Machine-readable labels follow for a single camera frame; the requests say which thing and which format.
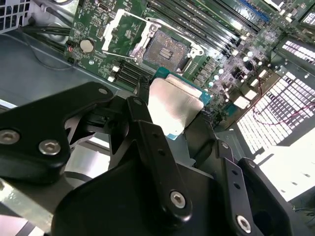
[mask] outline ram slot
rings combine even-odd
[[[209,32],[210,34],[209,33],[207,34],[203,29],[200,28],[199,25],[196,25],[196,24],[192,23],[187,17],[185,17],[184,14],[182,14],[181,10],[180,10],[180,13],[176,12],[175,11],[176,7],[172,5],[172,2],[165,1],[165,0],[152,0],[151,2],[155,2],[161,8],[165,8],[165,9],[168,9],[168,10],[172,11],[172,14],[175,15],[175,17],[179,20],[179,22],[183,22],[184,23],[182,25],[179,22],[177,22],[177,24],[184,26],[186,30],[188,30],[190,33],[193,33],[197,37],[201,38],[206,43],[209,44],[209,42],[211,42],[211,41],[208,40],[208,39],[211,38],[212,42],[215,43],[217,45],[217,47],[220,48],[220,51],[222,51],[224,49],[227,50],[227,51],[229,50],[229,48],[225,44],[223,44],[222,42],[217,40],[217,35],[213,35],[212,32]]]
[[[206,0],[206,2],[210,3],[211,5],[215,5],[218,7],[222,12],[225,12],[228,15],[231,15],[237,22],[244,25],[247,29],[253,31],[254,33],[258,33],[260,28],[254,25],[252,22],[247,20],[244,16],[240,13],[236,12],[233,8],[227,5],[225,2],[220,0]]]
[[[202,20],[207,25],[216,27],[217,29],[228,35],[228,37],[231,38],[232,43],[237,42],[240,39],[241,35],[238,32],[231,31],[226,26],[224,26],[223,22],[218,22],[214,20],[212,18],[213,17],[212,15],[210,15],[209,13],[207,14],[206,12],[203,12],[200,9],[198,9],[195,5],[191,3],[191,1],[180,0],[180,3],[182,3],[185,6],[185,8],[192,9],[198,15],[197,17],[198,19]]]
[[[201,12],[199,10],[198,10],[199,14],[197,15],[192,9],[187,8],[186,4],[182,5],[183,4],[182,1],[181,2],[173,1],[172,4],[175,5],[174,7],[176,9],[185,13],[185,15],[189,18],[189,22],[191,24],[203,29],[205,32],[213,31],[213,34],[220,38],[225,43],[231,45],[236,43],[234,38],[230,37],[230,35],[228,35],[220,28],[218,28],[216,24],[209,24],[204,19],[200,18]]]
[[[158,12],[159,14],[161,14],[162,16],[164,16],[165,18],[169,19],[169,21],[176,23],[179,27],[181,27],[182,29],[186,30],[189,34],[194,36],[194,41],[196,41],[196,39],[198,38],[203,44],[206,45],[210,45],[211,47],[213,47],[214,49],[222,52],[223,54],[229,54],[228,50],[226,48],[224,48],[224,46],[222,46],[220,43],[216,42],[216,41],[210,41],[207,37],[205,37],[204,35],[201,35],[199,33],[197,33],[196,31],[192,31],[191,27],[187,26],[186,24],[182,23],[181,21],[183,21],[183,18],[178,15],[175,12],[172,12],[172,14],[165,12],[165,9],[167,9],[167,6],[165,6],[165,3],[157,3],[156,0],[150,0],[151,3],[153,3],[151,5],[151,8],[153,10],[155,10],[156,12]],[[177,17],[179,18],[179,20],[175,20],[174,19],[174,15],[177,15]]]

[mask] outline black mounting arm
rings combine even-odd
[[[63,198],[53,236],[311,235],[259,167],[235,163],[202,112],[185,130],[195,168],[177,164],[146,84],[123,99],[87,83],[0,114],[0,176],[30,186],[58,181],[76,144],[110,134],[111,169]]]

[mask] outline pcie slot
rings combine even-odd
[[[127,71],[124,71],[124,70],[121,70],[120,72],[118,72],[118,75],[120,76],[126,76],[129,78],[129,80],[135,84],[138,83],[138,80],[139,80],[139,77],[138,76],[134,76],[132,74],[130,74],[129,72]]]
[[[228,37],[232,39],[233,43],[239,40],[239,37],[240,37],[239,33],[235,31],[231,31],[230,29],[225,27],[223,23],[217,22],[216,20],[212,19],[212,17],[209,14],[206,14],[205,12],[201,11],[195,5],[191,4],[188,0],[179,0],[179,1],[185,6],[185,8],[192,9],[193,11],[198,13],[197,18],[199,20],[202,20],[203,22],[206,22],[207,25],[212,25],[216,27],[217,29],[219,29],[220,31],[222,31],[223,33],[225,33]]]
[[[127,68],[128,70],[138,74],[139,76],[141,75],[144,75],[144,76],[152,76],[152,74],[148,73],[147,71],[145,70],[142,70],[140,69],[139,67],[133,65],[132,63],[130,62],[127,62],[125,60],[121,61],[121,68],[124,69],[124,68]]]
[[[180,12],[184,12],[184,15],[186,16],[186,20],[189,21],[192,25],[195,27],[199,28],[200,30],[204,31],[205,34],[209,32],[210,30],[213,31],[214,38],[219,37],[222,41],[228,44],[233,44],[231,41],[231,38],[224,32],[222,32],[219,28],[215,27],[215,25],[210,25],[207,22],[205,22],[203,19],[198,17],[197,15],[194,14],[194,12],[190,11],[187,9],[185,6],[182,6],[179,2],[177,1],[172,1],[173,8],[179,10]]]
[[[137,74],[137,73],[135,73],[134,71],[132,71],[132,70],[129,70],[129,69],[127,69],[127,68],[123,68],[123,69],[121,69],[121,72],[122,73],[125,73],[125,74],[127,74],[127,75],[130,75],[130,77],[132,77],[136,82],[139,80],[139,78],[140,78],[140,74]]]
[[[198,34],[195,31],[192,31],[187,25],[181,23],[180,21],[177,21],[174,19],[174,16],[169,16],[169,14],[166,14],[165,11],[163,11],[160,7],[160,5],[158,3],[155,2],[155,0],[149,0],[150,2],[152,2],[153,4],[150,6],[153,10],[155,10],[156,12],[158,12],[159,14],[163,15],[165,18],[169,19],[169,21],[176,23],[178,26],[180,26],[181,28],[183,28],[184,30],[186,30],[188,33],[190,33],[191,35],[194,36],[194,40],[196,40],[196,38],[198,38],[200,41],[202,41],[202,43],[210,45],[211,47],[213,47],[214,49],[222,52],[223,54],[228,54],[228,51],[223,48],[222,46],[218,45],[216,42],[214,41],[210,41],[208,38]]]
[[[137,87],[137,83],[135,83],[134,81],[130,80],[130,78],[128,76],[125,76],[125,75],[117,75],[116,76],[116,79],[132,88],[135,88]]]
[[[225,12],[226,14],[231,15],[233,18],[239,21],[242,25],[246,26],[249,30],[254,31],[256,34],[260,31],[259,27],[257,27],[252,22],[250,22],[245,17],[243,17],[241,14],[236,12],[233,8],[231,8],[225,2],[221,0],[206,0],[206,2],[216,5],[216,7],[222,10],[222,12]]]

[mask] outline power cable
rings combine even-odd
[[[48,1],[51,2],[52,4],[55,4],[55,5],[58,5],[58,6],[65,6],[65,5],[68,5],[68,4],[73,2],[73,0],[65,0],[65,1],[62,1],[62,2],[57,2],[57,1],[54,1],[54,0],[48,0]]]
[[[59,68],[59,67],[49,66],[49,65],[43,63],[43,62],[37,57],[37,55],[36,55],[36,53],[35,53],[33,47],[31,46],[31,43],[29,42],[29,40],[27,39],[27,37],[25,36],[25,34],[24,34],[23,31],[21,30],[21,28],[18,28],[18,31],[21,33],[21,35],[22,35],[22,37],[23,37],[25,43],[28,45],[28,47],[29,47],[30,50],[32,51],[34,57],[36,58],[36,60],[37,60],[41,65],[45,66],[45,67],[48,68],[48,69],[57,70],[57,71],[70,70],[70,69],[72,69],[72,68],[74,67],[74,64],[72,64],[71,66],[68,66],[68,67]],[[14,38],[13,36],[8,35],[8,34],[5,34],[5,33],[0,34],[0,35],[6,36],[6,37],[9,37],[9,38]]]

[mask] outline screw hole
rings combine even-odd
[[[165,152],[164,152],[164,150],[162,150],[162,149],[159,149],[159,150],[157,150],[158,151],[158,153],[161,155],[161,156],[165,156],[166,154],[165,154]]]
[[[239,186],[237,183],[234,183],[234,186],[235,186],[237,189],[241,189],[241,186]]]
[[[142,105],[142,102],[140,102],[138,99],[134,99],[134,102],[137,103],[138,105]]]

